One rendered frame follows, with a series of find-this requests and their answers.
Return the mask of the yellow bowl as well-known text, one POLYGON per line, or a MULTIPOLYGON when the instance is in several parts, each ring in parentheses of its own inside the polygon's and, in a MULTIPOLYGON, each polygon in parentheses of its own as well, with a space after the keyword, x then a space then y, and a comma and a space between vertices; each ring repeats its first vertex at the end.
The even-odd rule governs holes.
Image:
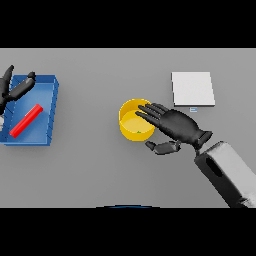
POLYGON ((154 133, 155 127, 135 114, 139 105, 149 104, 148 100, 134 98, 126 101, 118 113, 118 124, 122 135, 133 142, 147 140, 154 133))

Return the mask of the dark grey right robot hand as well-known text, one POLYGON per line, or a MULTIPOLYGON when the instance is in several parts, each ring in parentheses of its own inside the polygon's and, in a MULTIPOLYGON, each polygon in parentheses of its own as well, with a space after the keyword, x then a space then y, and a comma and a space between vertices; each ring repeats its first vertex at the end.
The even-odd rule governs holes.
POLYGON ((135 114, 148 123, 158 128, 171 141, 156 144, 147 141, 145 145, 156 155, 176 153, 181 149, 181 144, 191 145, 198 153, 202 146, 213 135, 212 131, 204 131, 188 115, 175 109, 168 109, 157 103, 138 106, 135 114))

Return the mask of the pale square measuring scale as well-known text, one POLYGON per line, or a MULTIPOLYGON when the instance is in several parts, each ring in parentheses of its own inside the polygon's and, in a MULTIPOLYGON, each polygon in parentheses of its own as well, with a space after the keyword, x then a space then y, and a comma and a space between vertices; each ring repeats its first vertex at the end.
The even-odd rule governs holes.
POLYGON ((209 72, 172 72, 171 81, 176 107, 208 107, 215 105, 209 72))

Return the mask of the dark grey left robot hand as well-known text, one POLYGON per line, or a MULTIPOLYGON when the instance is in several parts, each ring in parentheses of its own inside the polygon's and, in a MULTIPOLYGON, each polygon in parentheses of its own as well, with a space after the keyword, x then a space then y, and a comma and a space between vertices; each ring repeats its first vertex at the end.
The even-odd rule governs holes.
POLYGON ((4 113, 8 102, 19 100, 34 87, 36 82, 36 74, 32 71, 16 87, 9 89, 13 70, 14 66, 10 65, 0 77, 0 115, 4 113))

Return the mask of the blue tray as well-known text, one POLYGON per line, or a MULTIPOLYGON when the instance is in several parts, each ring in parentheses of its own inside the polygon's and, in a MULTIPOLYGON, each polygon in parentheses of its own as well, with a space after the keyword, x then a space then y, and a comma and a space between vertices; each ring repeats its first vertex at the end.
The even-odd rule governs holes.
POLYGON ((0 144, 6 146, 49 146, 52 140, 59 83, 55 75, 37 75, 35 86, 17 101, 9 102, 4 111, 0 144), (10 131, 36 105, 43 111, 18 135, 10 131))

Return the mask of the red beaker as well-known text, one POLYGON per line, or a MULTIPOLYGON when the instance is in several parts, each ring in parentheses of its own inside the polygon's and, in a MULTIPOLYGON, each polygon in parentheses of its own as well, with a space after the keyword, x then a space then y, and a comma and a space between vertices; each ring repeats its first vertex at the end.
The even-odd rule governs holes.
POLYGON ((24 117, 10 130, 9 134, 13 138, 17 138, 31 122, 43 111, 40 104, 35 104, 24 117))

